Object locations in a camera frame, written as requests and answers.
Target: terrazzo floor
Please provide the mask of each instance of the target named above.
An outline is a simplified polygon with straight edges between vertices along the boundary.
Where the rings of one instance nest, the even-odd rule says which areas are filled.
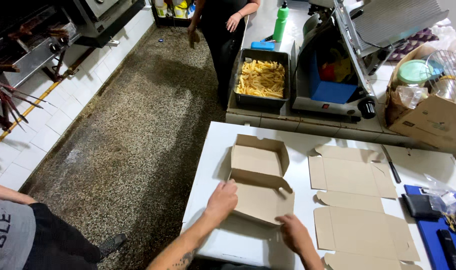
[[[144,269],[179,235],[210,121],[224,122],[206,41],[186,37],[145,34],[22,189],[93,243],[126,233],[99,269]]]

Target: kitchen knife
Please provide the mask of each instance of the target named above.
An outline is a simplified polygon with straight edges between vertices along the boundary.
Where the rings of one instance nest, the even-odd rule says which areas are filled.
[[[387,149],[385,148],[384,145],[380,144],[381,148],[383,149],[383,152],[385,152],[385,156],[387,157],[388,164],[390,164],[391,171],[393,172],[393,176],[395,176],[395,182],[398,184],[401,183],[400,176],[398,175],[397,169],[395,169],[395,166],[393,166],[393,162],[391,162],[391,157],[388,154]]]

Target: black wallet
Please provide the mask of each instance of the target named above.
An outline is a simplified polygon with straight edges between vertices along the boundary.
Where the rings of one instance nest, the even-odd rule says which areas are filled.
[[[429,195],[402,194],[411,217],[418,219],[438,219],[442,217],[440,211],[432,209]]]

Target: green water bottle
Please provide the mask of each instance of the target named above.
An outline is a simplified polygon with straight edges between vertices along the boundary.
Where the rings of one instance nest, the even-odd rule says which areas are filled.
[[[281,39],[283,38],[289,10],[290,9],[287,8],[287,0],[283,1],[283,5],[278,9],[278,19],[275,23],[275,31],[273,33],[273,39],[276,42],[281,42]]]

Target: white table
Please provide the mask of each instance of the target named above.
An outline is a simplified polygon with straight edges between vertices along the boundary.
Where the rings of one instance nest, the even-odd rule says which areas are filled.
[[[382,152],[379,144],[335,139],[294,132],[285,132],[243,125],[211,122],[206,136],[196,176],[191,188],[182,231],[191,226],[203,212],[208,198],[220,180],[230,173],[230,153],[237,134],[259,138],[278,139],[285,142],[290,156],[286,181],[296,193],[294,213],[308,228],[315,247],[316,234],[313,210],[322,205],[316,200],[317,190],[311,189],[308,155],[318,144],[370,149]],[[397,194],[405,193],[404,184],[424,186],[423,173],[445,181],[456,190],[456,160],[451,154],[425,150],[386,146],[401,178],[396,186]],[[401,208],[398,200],[382,199],[385,213],[405,218],[415,242],[424,270],[431,269],[423,241],[414,220]],[[320,257],[332,252],[318,250]],[[199,249],[198,255],[215,260],[232,261],[277,269],[303,269],[300,259],[285,247],[277,230],[266,228],[236,216],[230,216],[215,229]]]

